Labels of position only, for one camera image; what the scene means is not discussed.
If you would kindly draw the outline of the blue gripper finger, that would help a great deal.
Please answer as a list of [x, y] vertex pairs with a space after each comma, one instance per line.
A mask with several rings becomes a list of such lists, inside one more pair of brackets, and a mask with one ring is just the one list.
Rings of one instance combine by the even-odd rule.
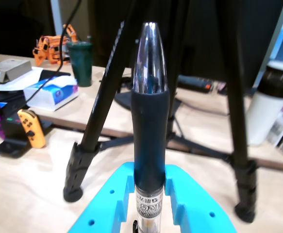
[[118, 233], [127, 220], [129, 195], [134, 192], [133, 162], [123, 163], [102, 186], [70, 233]]
[[182, 233], [236, 232], [226, 212], [187, 172], [176, 165], [166, 165], [165, 172], [173, 224]]

